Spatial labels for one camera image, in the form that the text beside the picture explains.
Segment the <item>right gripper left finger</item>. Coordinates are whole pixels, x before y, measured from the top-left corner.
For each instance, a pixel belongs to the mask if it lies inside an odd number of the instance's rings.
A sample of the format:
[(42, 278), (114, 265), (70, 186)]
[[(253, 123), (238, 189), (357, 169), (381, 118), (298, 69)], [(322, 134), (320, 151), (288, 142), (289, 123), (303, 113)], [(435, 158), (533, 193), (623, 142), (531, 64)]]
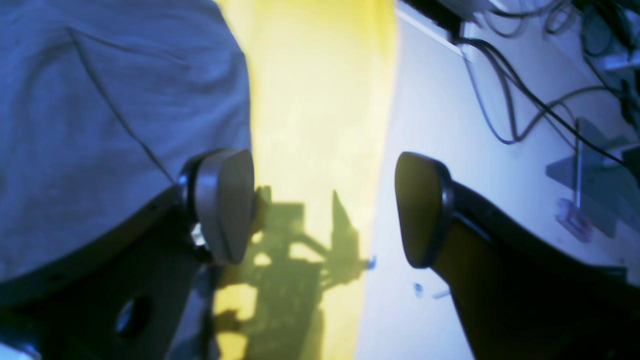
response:
[(247, 149), (191, 158), (176, 185), (85, 246), (1, 283), (3, 360), (162, 360), (204, 265), (242, 261)]

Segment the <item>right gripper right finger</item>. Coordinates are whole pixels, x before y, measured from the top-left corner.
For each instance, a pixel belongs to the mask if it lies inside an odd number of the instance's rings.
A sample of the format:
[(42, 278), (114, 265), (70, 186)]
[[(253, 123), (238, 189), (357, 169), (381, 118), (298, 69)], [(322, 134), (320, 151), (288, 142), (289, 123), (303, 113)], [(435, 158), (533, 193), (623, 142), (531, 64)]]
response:
[(564, 254), (420, 153), (401, 153), (394, 187), (406, 260), (448, 285), (474, 358), (639, 358), (639, 288), (621, 268)]

